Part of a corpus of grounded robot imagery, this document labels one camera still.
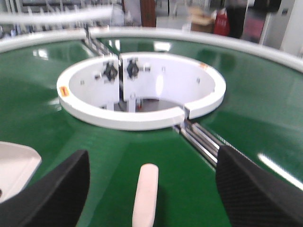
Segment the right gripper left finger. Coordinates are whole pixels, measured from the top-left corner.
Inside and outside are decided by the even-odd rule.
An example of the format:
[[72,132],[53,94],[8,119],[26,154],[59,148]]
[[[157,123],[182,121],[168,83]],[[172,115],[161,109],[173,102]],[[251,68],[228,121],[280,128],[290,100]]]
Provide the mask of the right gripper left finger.
[[74,227],[90,186],[89,153],[77,150],[33,185],[1,203],[2,227]]

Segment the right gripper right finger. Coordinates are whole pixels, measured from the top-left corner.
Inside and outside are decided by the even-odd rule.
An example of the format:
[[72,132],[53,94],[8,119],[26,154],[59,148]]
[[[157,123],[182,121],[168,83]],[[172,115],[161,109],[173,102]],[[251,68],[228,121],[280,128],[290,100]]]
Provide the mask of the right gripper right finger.
[[217,190],[233,227],[301,227],[303,192],[234,148],[220,146]]

